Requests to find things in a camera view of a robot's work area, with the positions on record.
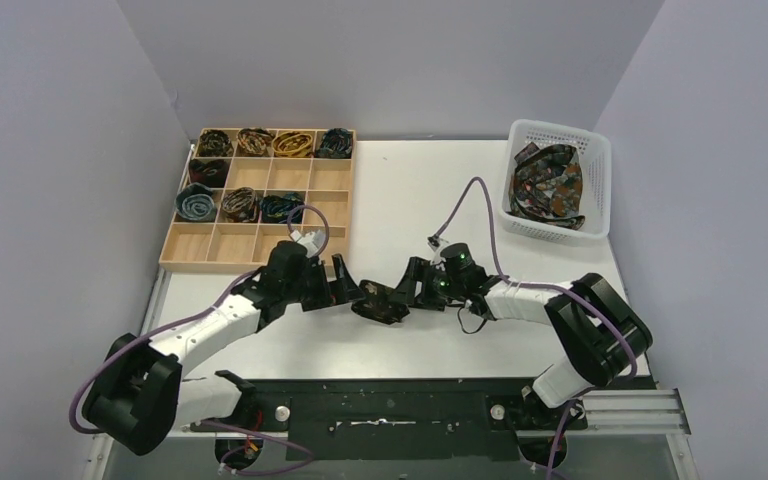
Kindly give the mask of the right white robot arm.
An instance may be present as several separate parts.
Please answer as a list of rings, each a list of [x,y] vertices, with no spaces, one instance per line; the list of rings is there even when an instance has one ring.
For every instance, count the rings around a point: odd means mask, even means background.
[[[653,344],[651,331],[613,286],[597,273],[566,284],[519,282],[490,274],[464,243],[435,245],[435,257],[412,257],[387,299],[440,310],[459,303],[486,321],[521,320],[553,328],[563,357],[525,388],[524,397],[558,408],[589,389],[636,373]]]

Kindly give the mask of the wooden compartment tray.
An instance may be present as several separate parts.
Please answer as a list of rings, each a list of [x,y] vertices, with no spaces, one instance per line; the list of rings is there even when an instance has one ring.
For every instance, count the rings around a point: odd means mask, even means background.
[[[159,264],[237,274],[266,263],[291,233],[328,232],[325,264],[349,256],[355,131],[213,127],[194,141]]]

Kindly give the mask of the black gold floral tie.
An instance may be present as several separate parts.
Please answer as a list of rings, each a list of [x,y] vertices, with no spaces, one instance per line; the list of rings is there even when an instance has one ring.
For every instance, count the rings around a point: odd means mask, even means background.
[[[384,325],[393,325],[401,323],[410,314],[406,305],[389,300],[389,295],[394,291],[392,287],[364,279],[360,281],[359,288],[364,298],[351,305],[351,311],[356,315]]]

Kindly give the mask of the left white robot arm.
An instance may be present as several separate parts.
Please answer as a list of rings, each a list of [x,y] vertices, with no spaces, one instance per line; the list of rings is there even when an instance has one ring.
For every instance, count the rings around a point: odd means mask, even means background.
[[[265,265],[243,275],[201,315],[119,337],[76,395],[70,408],[74,428],[85,419],[89,433],[107,434],[145,455],[171,431],[192,423],[219,419],[234,430],[247,427],[256,414],[250,383],[229,371],[199,378],[191,372],[264,330],[292,304],[308,312],[364,299],[342,256],[333,255],[332,264],[329,275],[304,246],[281,241]]]

